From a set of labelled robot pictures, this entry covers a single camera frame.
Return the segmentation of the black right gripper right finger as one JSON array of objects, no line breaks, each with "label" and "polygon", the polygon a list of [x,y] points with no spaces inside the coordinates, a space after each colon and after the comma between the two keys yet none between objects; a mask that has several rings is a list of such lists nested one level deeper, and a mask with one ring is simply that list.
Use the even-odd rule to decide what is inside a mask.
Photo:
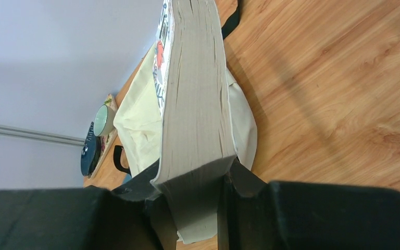
[{"label": "black right gripper right finger", "polygon": [[223,177],[219,249],[400,249],[400,192],[264,182],[235,160]]}]

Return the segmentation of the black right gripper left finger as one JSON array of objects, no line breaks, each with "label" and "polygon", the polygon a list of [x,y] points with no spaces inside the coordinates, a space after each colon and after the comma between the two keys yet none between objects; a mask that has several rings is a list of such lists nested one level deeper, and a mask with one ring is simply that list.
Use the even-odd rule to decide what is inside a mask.
[{"label": "black right gripper left finger", "polygon": [[161,249],[143,192],[157,172],[152,164],[114,191],[71,189],[0,190],[0,249]]}]

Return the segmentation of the cream canvas backpack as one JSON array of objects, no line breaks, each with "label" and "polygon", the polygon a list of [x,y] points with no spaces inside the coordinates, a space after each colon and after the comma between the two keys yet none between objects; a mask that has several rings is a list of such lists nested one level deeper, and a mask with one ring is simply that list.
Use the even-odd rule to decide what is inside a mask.
[{"label": "cream canvas backpack", "polygon": [[[238,24],[239,12],[235,11],[225,23],[221,23],[223,40]],[[157,36],[155,43],[147,52],[133,78],[114,118],[114,126],[123,144],[133,176],[155,163],[160,157],[162,117],[153,75],[156,44]],[[228,69],[226,79],[229,87],[229,104],[236,158],[245,167],[251,168],[257,149],[255,119],[242,89]]]}]

